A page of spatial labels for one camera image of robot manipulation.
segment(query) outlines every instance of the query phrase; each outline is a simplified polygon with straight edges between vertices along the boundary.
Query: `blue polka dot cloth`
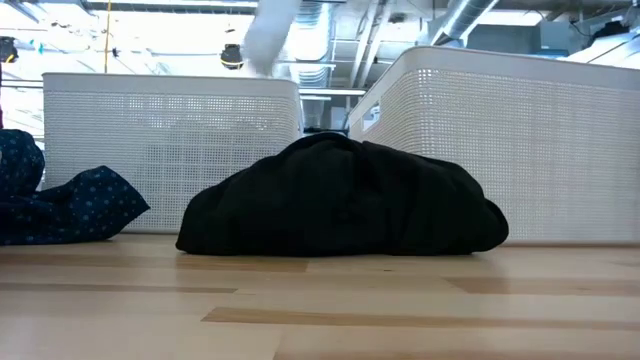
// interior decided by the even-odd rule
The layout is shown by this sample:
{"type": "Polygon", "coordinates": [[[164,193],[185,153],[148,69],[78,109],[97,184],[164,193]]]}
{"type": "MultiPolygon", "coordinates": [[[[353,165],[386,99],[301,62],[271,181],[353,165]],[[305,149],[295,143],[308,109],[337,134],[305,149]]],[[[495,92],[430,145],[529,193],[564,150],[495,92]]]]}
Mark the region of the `blue polka dot cloth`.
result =
{"type": "Polygon", "coordinates": [[[44,157],[33,137],[0,130],[0,246],[106,240],[149,210],[125,179],[106,166],[37,192],[44,157]]]}

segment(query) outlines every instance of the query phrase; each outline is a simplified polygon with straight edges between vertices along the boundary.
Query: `perforated metal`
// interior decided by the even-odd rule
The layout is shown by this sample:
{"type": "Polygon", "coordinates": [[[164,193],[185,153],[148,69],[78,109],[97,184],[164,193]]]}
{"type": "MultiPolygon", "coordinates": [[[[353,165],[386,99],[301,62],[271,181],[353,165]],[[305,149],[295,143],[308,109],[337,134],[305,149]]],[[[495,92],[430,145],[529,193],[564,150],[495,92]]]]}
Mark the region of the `perforated metal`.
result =
{"type": "Polygon", "coordinates": [[[380,120],[353,118],[352,137],[462,165],[509,241],[640,242],[640,91],[423,68],[379,94],[380,120]]]}
{"type": "MultiPolygon", "coordinates": [[[[50,86],[55,89],[47,89],[45,75],[45,187],[60,185],[88,168],[111,167],[151,206],[129,231],[177,232],[195,194],[277,154],[299,137],[294,84],[293,92],[279,94],[270,80],[243,80],[240,87],[253,86],[247,92],[255,93],[256,86],[266,82],[271,93],[194,95],[180,93],[184,83],[171,86],[172,79],[179,78],[167,78],[165,93],[159,94],[127,91],[128,84],[145,79],[122,76],[115,82],[122,91],[105,93],[64,91],[64,77],[56,77],[50,86]]],[[[100,87],[99,78],[87,80],[100,87]]],[[[193,81],[215,86],[216,79],[193,81]]],[[[69,88],[77,87],[71,83],[69,88]]]]}

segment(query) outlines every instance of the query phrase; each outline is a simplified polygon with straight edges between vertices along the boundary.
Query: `black jacket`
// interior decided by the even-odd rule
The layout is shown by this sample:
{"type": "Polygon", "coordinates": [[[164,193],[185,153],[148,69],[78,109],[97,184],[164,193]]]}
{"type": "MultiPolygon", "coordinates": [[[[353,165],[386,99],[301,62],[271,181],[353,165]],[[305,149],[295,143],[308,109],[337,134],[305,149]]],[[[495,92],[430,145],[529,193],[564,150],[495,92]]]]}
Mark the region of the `black jacket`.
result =
{"type": "Polygon", "coordinates": [[[196,195],[176,247],[204,255],[458,255],[507,238],[456,164],[324,133],[196,195]]]}

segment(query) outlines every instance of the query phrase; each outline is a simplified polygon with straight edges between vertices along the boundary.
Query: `wooden surface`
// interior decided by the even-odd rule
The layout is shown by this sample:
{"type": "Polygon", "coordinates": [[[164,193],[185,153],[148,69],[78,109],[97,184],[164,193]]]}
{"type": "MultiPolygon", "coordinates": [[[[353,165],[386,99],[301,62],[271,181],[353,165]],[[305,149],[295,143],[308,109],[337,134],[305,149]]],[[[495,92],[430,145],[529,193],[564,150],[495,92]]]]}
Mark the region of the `wooden surface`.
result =
{"type": "Polygon", "coordinates": [[[640,359],[640,249],[188,256],[0,248],[0,360],[640,359]]]}

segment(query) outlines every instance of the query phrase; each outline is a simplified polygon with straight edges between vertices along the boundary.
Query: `crumpled fabric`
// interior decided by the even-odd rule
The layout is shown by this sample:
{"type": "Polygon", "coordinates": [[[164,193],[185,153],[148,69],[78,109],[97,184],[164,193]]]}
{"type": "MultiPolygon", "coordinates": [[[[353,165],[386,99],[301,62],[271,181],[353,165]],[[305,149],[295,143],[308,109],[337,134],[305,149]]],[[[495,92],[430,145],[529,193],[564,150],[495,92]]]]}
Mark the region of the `crumpled fabric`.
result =
{"type": "Polygon", "coordinates": [[[140,193],[106,166],[37,192],[44,165],[31,135],[0,130],[0,246],[106,240],[149,210],[140,193]]]}
{"type": "Polygon", "coordinates": [[[502,244],[509,224],[461,166],[308,136],[203,190],[176,247],[197,255],[466,255],[502,244]]]}

